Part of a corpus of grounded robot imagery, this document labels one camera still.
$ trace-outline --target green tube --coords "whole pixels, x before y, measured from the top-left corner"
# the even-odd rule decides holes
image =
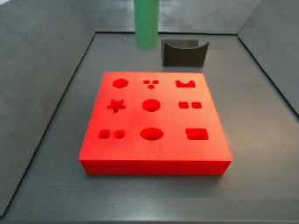
[[[158,0],[134,0],[134,43],[140,49],[157,45]]]

